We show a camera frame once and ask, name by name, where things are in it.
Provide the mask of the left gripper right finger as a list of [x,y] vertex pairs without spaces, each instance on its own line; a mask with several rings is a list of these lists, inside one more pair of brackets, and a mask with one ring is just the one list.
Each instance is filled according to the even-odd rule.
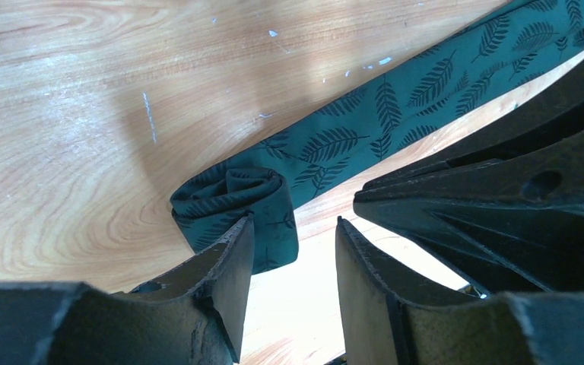
[[584,364],[584,292],[473,297],[417,273],[344,218],[335,263],[350,364]]

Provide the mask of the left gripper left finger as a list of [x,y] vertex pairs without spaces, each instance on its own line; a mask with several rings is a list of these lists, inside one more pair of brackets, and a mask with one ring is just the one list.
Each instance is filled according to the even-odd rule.
[[0,281],[0,364],[232,364],[240,359],[252,217],[128,293]]

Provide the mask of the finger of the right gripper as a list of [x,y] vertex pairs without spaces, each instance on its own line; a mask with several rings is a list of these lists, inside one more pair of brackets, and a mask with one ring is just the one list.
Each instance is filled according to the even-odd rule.
[[584,61],[521,107],[447,148],[367,182],[365,189],[511,160],[584,130]]
[[486,292],[584,291],[584,120],[490,132],[367,183],[356,214]]

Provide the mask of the dark green leaf tie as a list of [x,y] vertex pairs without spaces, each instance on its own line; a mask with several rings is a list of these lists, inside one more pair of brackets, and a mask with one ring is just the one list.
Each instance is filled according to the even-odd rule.
[[296,208],[583,50],[584,1],[510,2],[194,176],[173,219],[200,252],[251,213],[253,272],[288,265]]

